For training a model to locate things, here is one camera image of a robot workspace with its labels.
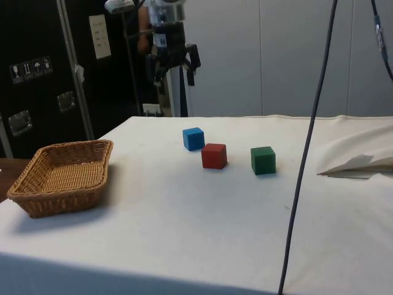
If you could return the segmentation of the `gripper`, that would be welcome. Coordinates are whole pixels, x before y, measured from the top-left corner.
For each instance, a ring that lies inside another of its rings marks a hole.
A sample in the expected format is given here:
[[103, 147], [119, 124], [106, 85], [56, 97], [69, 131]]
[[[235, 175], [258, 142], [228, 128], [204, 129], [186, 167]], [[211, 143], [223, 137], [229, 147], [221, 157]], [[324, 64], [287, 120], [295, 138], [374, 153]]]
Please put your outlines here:
[[153, 39], [157, 55], [146, 56], [146, 74], [151, 82], [160, 82], [168, 72], [162, 63], [182, 63], [187, 73], [189, 86], [195, 85], [195, 72], [201, 66], [196, 44], [185, 46], [185, 31], [182, 22], [167, 23], [153, 27]]

